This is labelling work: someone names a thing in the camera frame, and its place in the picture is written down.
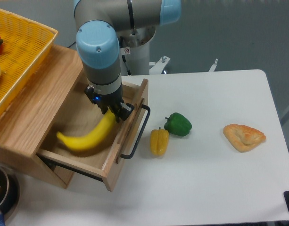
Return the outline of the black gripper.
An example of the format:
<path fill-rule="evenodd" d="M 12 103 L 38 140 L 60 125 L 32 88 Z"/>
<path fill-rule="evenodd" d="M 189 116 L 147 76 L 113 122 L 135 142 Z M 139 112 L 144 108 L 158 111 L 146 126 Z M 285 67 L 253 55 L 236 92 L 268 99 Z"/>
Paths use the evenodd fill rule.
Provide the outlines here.
<path fill-rule="evenodd" d="M 122 83 L 89 84 L 84 92 L 91 103 L 101 109 L 103 115 L 110 109 L 115 115 L 116 122 L 127 120 L 134 110 L 132 104 L 123 102 Z"/>

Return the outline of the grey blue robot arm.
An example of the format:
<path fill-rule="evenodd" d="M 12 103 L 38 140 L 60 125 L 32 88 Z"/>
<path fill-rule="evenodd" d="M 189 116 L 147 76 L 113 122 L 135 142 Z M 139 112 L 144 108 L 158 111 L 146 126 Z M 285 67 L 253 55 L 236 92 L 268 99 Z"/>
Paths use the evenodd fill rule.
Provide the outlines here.
<path fill-rule="evenodd" d="M 126 120 L 122 76 L 149 74 L 149 44 L 156 28 L 179 20 L 179 0 L 76 0 L 76 49 L 88 81 L 85 94 L 103 113 Z"/>

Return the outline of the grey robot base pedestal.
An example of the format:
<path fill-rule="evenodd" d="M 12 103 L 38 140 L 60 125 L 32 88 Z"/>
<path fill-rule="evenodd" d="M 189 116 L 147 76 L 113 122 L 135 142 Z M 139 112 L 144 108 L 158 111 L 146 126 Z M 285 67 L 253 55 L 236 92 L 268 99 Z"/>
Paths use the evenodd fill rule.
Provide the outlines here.
<path fill-rule="evenodd" d="M 121 75 L 147 75 L 150 63 L 150 42 L 156 27 L 149 26 L 118 32 L 121 48 Z"/>

